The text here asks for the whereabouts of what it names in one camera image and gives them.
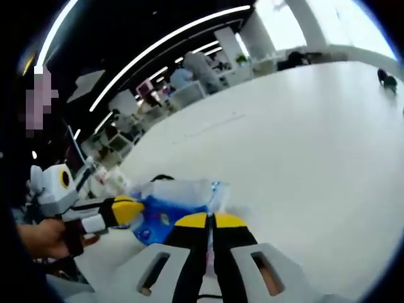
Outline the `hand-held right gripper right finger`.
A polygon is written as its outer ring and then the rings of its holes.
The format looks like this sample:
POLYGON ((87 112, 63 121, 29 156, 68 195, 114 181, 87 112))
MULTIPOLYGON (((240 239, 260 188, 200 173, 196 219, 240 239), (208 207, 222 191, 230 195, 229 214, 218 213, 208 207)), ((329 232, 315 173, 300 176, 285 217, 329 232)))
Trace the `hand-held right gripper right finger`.
POLYGON ((235 215, 212 218, 214 269, 224 302, 315 302, 301 267, 268 243, 257 243, 235 215))

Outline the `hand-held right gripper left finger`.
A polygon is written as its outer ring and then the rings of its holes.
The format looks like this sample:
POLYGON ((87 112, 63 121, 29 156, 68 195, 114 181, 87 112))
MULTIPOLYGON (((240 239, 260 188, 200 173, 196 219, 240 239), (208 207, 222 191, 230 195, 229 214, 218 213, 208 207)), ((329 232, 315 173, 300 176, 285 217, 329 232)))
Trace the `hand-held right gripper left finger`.
POLYGON ((178 220, 163 244, 142 250, 136 279, 136 302, 197 302, 206 273, 209 214, 178 220))

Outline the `person's left hand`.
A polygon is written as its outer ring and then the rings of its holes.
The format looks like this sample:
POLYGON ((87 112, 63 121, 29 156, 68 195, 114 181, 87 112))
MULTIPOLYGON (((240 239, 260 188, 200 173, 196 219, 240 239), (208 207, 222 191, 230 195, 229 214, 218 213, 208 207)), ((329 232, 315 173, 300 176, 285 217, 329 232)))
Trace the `person's left hand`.
POLYGON ((18 235, 33 259, 62 259, 70 255, 64 241, 63 221, 48 218, 38 225, 16 224, 18 235))

